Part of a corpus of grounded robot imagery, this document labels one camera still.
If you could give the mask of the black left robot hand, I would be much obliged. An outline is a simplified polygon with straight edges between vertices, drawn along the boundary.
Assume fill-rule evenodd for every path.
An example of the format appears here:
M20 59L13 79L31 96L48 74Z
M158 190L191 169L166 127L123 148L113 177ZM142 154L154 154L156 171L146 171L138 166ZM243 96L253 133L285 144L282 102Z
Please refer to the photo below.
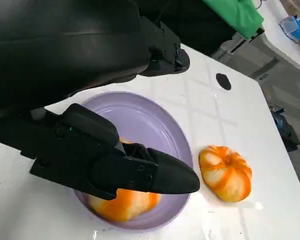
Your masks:
M104 200L118 189L196 192L190 166L122 143L104 117L77 103L46 110L87 89L189 67L178 36L131 0L0 0L0 143L33 159L32 175Z

